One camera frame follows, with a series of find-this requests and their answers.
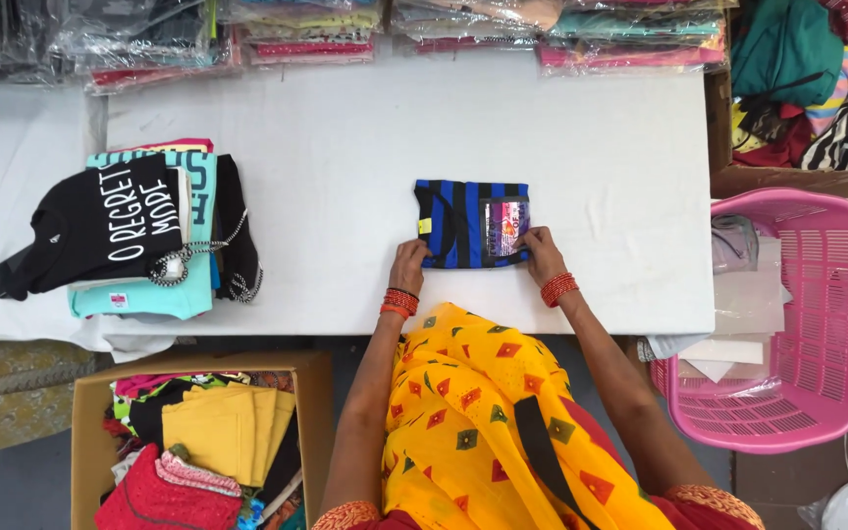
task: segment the black t-shirt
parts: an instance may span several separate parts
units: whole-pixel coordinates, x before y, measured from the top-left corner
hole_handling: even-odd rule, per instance
[[[84,279],[146,276],[149,264],[182,246],[178,174],[153,155],[65,178],[31,217],[35,242],[7,280],[24,300]]]

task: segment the stack of folded clothes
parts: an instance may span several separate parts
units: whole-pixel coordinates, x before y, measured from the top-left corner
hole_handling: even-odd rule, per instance
[[[348,64],[374,58],[383,0],[334,4],[300,0],[232,0],[229,19],[253,65]]]
[[[0,0],[0,83],[60,83],[70,65],[48,51],[53,38],[44,0]]]
[[[91,156],[41,200],[34,243],[0,266],[0,297],[68,286],[76,317],[146,323],[251,302],[263,270],[238,167],[213,148],[182,138]]]
[[[52,49],[72,58],[92,94],[118,93],[242,67],[234,31],[216,21],[217,0],[166,0],[114,7],[64,0]]]
[[[560,13],[561,0],[396,0],[391,32],[396,48],[411,53],[531,50]]]
[[[544,76],[701,72],[726,67],[725,11],[715,0],[571,0],[538,47]]]
[[[135,375],[110,384],[103,425],[118,440],[100,530],[140,521],[228,530],[303,518],[289,372]]]

